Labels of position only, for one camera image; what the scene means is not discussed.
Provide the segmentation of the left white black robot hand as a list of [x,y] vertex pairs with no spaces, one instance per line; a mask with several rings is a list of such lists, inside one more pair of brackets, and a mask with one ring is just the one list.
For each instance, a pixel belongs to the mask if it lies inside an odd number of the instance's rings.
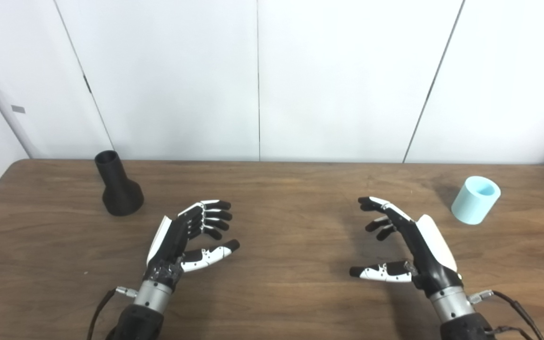
[[174,219],[164,216],[147,256],[143,280],[175,291],[184,273],[209,267],[238,250],[240,242],[237,239],[222,245],[187,250],[188,242],[199,235],[221,240],[221,232],[230,228],[230,209],[229,202],[204,200],[184,209]]

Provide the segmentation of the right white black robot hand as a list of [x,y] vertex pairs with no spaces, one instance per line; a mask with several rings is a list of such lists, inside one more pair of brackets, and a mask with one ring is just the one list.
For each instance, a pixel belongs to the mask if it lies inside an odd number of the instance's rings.
[[372,281],[412,282],[428,298],[441,290],[464,286],[455,258],[429,215],[422,215],[416,221],[384,199],[361,196],[357,201],[362,211],[383,215],[367,224],[365,230],[377,230],[376,239],[379,241],[384,241],[394,232],[399,233],[413,260],[354,266],[349,270],[350,276]]

